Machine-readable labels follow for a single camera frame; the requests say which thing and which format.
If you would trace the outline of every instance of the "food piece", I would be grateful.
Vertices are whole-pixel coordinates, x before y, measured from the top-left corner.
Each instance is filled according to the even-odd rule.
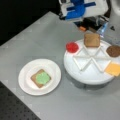
[[[100,35],[96,33],[86,33],[84,36],[84,45],[86,47],[99,47]]]
[[[31,80],[39,88],[41,88],[51,80],[51,77],[43,69],[41,69],[37,73],[35,73],[34,75],[31,76]]]
[[[79,46],[75,42],[69,42],[66,44],[66,50],[70,53],[75,53],[79,49]]]
[[[120,74],[120,65],[110,62],[109,65],[106,67],[105,72],[113,76],[118,76]]]
[[[106,52],[111,57],[118,57],[120,55],[120,46],[112,45],[107,48]]]

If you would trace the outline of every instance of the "red food item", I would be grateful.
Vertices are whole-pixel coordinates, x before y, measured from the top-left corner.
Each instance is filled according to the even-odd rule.
[[[75,53],[79,49],[79,46],[75,42],[69,42],[66,44],[66,50],[70,53]]]

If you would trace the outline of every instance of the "small white plate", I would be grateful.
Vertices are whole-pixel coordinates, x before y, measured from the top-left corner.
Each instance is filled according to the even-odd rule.
[[[44,69],[51,80],[42,88],[38,88],[30,79],[40,69]],[[21,89],[30,95],[44,95],[54,90],[61,79],[61,71],[58,65],[48,59],[37,59],[26,64],[20,71],[18,81]]]

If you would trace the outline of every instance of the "large white plate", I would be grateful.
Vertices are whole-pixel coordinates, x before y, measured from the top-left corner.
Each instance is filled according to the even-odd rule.
[[[76,43],[79,45],[80,48],[82,48],[84,45],[83,40],[76,41]],[[107,47],[110,46],[110,44],[102,40],[100,45],[103,47],[104,52],[106,52]],[[94,54],[95,49],[91,48],[88,49],[88,51],[90,52],[90,54]],[[105,72],[100,72],[93,63],[91,63],[84,71],[80,71],[73,60],[74,55],[75,54],[71,54],[67,51],[65,52],[64,66],[66,71],[69,73],[69,75],[73,77],[75,80],[84,84],[100,85],[100,84],[105,84],[114,78],[114,76],[110,74],[107,74]],[[79,58],[79,62],[83,63],[84,61],[85,59],[83,60]],[[120,64],[120,57],[112,58],[112,62]],[[99,63],[104,69],[105,67],[107,67],[106,61],[100,61]]]
[[[38,88],[30,77],[40,69],[44,69],[51,80],[44,87]],[[30,95],[44,95],[54,90],[61,79],[61,71],[58,65],[48,59],[37,59],[26,64],[20,71],[18,81],[21,89]]]

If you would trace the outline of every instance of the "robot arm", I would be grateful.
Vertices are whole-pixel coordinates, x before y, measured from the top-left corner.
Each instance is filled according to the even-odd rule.
[[[103,15],[108,10],[106,0],[70,0],[66,3],[60,1],[60,5],[62,17],[70,21]]]

